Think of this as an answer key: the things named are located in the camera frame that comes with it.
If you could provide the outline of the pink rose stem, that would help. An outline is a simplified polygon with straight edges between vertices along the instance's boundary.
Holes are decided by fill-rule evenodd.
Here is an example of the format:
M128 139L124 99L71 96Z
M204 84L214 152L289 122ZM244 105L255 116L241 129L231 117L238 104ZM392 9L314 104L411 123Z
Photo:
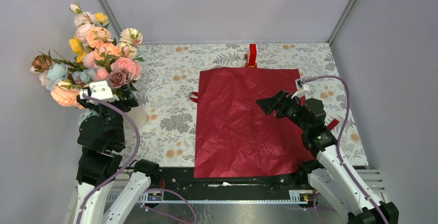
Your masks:
M127 70L131 74L131 79L134 81L139 80L142 72L142 68L138 61L126 57L120 57L111 64L111 70L114 71L116 69Z

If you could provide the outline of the brown and red wrapping paper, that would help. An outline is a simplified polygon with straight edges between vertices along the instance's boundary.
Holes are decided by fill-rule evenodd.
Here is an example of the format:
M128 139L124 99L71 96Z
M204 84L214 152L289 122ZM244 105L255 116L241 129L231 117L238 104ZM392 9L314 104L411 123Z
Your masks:
M304 131L288 114L266 115L257 100L297 91L297 69L215 68L199 75L195 178L289 174L337 144L324 122Z

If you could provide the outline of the peach rose stem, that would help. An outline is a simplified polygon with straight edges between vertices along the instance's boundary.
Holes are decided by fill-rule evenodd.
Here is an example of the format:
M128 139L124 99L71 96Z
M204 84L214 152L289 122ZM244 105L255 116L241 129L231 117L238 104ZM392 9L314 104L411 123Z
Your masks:
M84 84L76 84L70 79L60 79L53 85L51 90L52 98L63 107L75 107L85 109L77 100L80 90L84 88Z

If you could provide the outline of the light blue flower stem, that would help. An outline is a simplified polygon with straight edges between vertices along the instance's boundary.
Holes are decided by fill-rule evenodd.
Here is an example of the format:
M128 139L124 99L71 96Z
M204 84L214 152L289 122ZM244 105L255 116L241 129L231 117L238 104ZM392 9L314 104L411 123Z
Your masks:
M45 88L52 91L54 86L61 81L68 81L75 88L83 88L91 83L96 75L96 69L86 69L84 71L70 71L64 64L51 65L47 71L45 79L47 84Z

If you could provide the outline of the brown rose stem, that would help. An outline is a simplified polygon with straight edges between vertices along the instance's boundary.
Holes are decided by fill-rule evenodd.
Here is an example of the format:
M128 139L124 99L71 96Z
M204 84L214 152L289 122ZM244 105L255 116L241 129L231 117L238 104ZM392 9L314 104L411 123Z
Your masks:
M30 71L32 73L41 74L48 72L50 68L55 66L62 68L61 72L72 74L73 72L83 72L86 67L76 61L71 61L63 58L55 50L49 50L47 53L39 52L39 54L32 60Z

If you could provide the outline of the small blue bud stem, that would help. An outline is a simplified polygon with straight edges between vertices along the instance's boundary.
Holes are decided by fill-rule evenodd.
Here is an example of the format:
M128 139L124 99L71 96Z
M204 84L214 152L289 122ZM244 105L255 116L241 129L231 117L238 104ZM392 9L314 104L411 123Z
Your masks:
M110 72L107 76L107 81L114 89L120 88L130 83L133 79L133 74L127 69L116 69Z

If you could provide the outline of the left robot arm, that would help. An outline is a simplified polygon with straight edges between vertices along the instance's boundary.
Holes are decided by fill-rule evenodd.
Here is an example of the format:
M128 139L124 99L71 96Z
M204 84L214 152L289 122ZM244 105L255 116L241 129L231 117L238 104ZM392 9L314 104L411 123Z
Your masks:
M80 90L77 101L96 111L80 125L77 139L82 155L76 175L77 202L73 223L124 223L140 196L148 188L160 183L157 163L141 159L134 163L127 185L109 209L107 197L115 178L134 161L140 144L139 130L127 115L138 107L138 100L129 87L123 86L119 98L106 81L98 81ZM121 165L119 152L125 149L124 121L128 121L136 133L134 152L125 165Z

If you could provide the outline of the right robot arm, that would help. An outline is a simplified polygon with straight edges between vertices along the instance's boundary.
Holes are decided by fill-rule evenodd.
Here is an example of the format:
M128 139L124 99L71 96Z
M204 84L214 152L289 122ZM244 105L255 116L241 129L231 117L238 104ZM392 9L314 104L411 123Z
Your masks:
M399 210L384 202L347 161L337 139L325 125L322 101L310 98L301 103L295 94L278 92L256 104L266 114L288 118L303 134L303 145L314 156L302 163L296 175L298 186L314 188L345 223L398 223Z

